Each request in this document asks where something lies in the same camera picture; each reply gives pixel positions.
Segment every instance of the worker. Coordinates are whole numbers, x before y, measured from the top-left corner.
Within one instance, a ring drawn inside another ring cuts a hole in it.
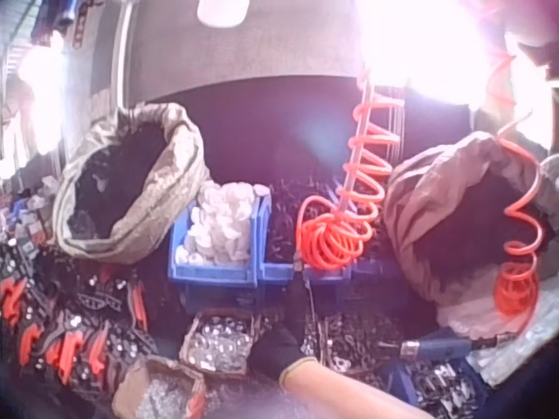
[[[318,417],[432,419],[392,395],[323,367],[301,352],[300,343],[281,324],[252,346],[248,364],[301,399]]]

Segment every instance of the wire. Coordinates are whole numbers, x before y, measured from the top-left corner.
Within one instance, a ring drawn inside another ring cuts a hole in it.
[[[468,0],[468,4],[472,7],[478,22],[487,20],[499,13],[502,9],[499,0],[488,1],[485,5],[481,5],[475,0]],[[514,100],[499,94],[495,87],[499,87],[499,75],[510,67],[515,57],[503,50],[495,50],[493,53],[499,62],[489,76],[487,95],[502,105],[514,106],[516,105]],[[535,218],[522,212],[521,209],[534,198],[540,188],[542,175],[539,170],[539,163],[534,156],[524,148],[507,140],[507,136],[516,129],[518,124],[529,118],[530,115],[531,112],[506,124],[506,126],[499,130],[496,136],[496,140],[502,147],[509,150],[514,155],[526,159],[533,164],[535,168],[534,182],[528,192],[521,199],[509,205],[504,210],[505,215],[532,225],[536,231],[536,238],[532,244],[524,244],[518,240],[509,241],[504,244],[505,252],[510,256],[516,259],[527,258],[529,262],[510,261],[504,263],[500,268],[493,293],[495,305],[504,315],[514,317],[523,313],[527,314],[526,318],[521,323],[518,333],[521,333],[528,325],[534,314],[538,300],[540,281],[536,273],[537,256],[535,251],[540,247],[543,240],[543,229],[541,225]]]
[[[376,109],[404,109],[404,101],[375,93],[368,71],[357,79],[357,86],[362,90],[362,102],[353,111],[357,132],[349,139],[352,153],[350,161],[343,165],[345,183],[336,190],[340,201],[336,205],[322,196],[310,196],[301,205],[297,217],[297,249],[303,260],[316,269],[338,269],[362,255],[363,244],[374,235],[370,224],[378,218],[377,204],[385,196],[383,186],[371,176],[386,177],[392,172],[392,166],[387,161],[364,146],[394,147],[400,142],[399,135],[371,123],[369,119],[371,111]],[[403,117],[395,121],[397,125],[403,125]],[[372,193],[355,192],[355,182],[361,182]],[[304,222],[305,209],[311,203],[326,205],[330,212]],[[359,204],[368,210],[367,213],[356,214],[351,209],[352,203]]]

